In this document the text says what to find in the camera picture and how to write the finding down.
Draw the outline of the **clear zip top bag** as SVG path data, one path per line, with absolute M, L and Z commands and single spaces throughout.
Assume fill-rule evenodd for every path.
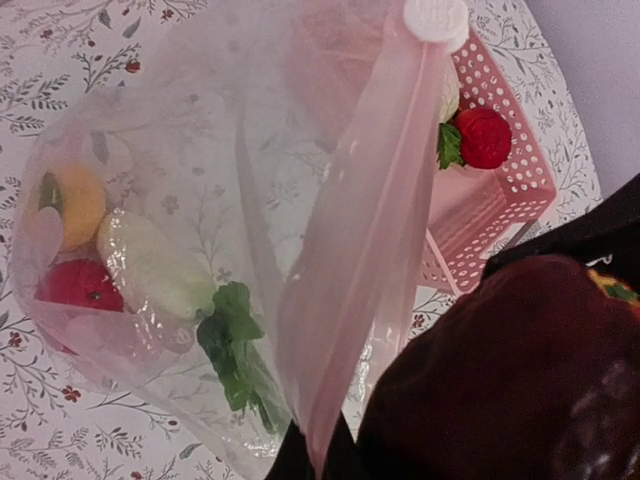
M 374 384 L 405 341 L 445 69 L 468 36 L 463 1 L 210 2 L 167 32 L 137 85 L 85 95 L 35 142 L 17 304 L 73 372 L 172 414 L 242 478 L 266 476 L 291 421 L 321 469 L 352 381 Z M 102 221 L 61 252 L 58 212 L 37 210 L 43 175 L 69 163 L 100 178 L 102 221 L 143 216 L 216 285 L 249 288 L 284 432 L 230 410 L 193 327 L 125 301 L 118 313 L 35 299 L 57 263 L 104 266 Z

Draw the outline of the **pink perforated plastic basket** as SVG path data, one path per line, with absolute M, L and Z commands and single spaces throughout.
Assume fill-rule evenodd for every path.
M 549 163 L 496 51 L 472 32 L 453 56 L 463 109 L 491 107 L 509 123 L 508 161 L 496 170 L 438 171 L 418 283 L 445 293 L 473 290 L 487 260 L 556 197 Z

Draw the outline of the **white radish toy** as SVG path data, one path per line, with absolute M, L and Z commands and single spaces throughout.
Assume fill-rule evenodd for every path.
M 251 410 L 270 434 L 285 431 L 287 415 L 255 345 L 265 333 L 244 283 L 216 285 L 193 255 L 130 211 L 118 209 L 104 218 L 96 248 L 132 310 L 164 314 L 195 329 L 231 411 Z

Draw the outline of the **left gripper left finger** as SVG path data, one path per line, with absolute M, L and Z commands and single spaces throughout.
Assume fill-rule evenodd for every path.
M 314 467 L 308 456 L 306 439 L 298 425 L 291 421 L 280 445 L 267 480 L 315 480 Z

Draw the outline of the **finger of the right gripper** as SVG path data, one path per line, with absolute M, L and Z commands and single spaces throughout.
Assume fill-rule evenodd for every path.
M 592 211 L 492 256 L 489 277 L 526 257 L 564 255 L 639 288 L 639 178 L 633 177 Z

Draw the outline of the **yellow lemon toy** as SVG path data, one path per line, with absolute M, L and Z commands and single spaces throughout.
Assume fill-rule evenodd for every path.
M 63 227 L 61 252 L 90 242 L 106 214 L 106 196 L 100 178 L 86 165 L 69 163 L 48 170 L 37 193 L 37 210 L 51 207 Z

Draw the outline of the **red apple toy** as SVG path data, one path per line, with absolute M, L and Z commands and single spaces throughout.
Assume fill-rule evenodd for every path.
M 507 160 L 512 147 L 510 124 L 491 108 L 460 110 L 439 125 L 438 167 L 495 170 Z

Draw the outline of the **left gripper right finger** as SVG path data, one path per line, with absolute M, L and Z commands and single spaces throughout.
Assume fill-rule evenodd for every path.
M 322 478 L 326 480 L 370 479 L 343 414 L 340 414 L 336 422 Z

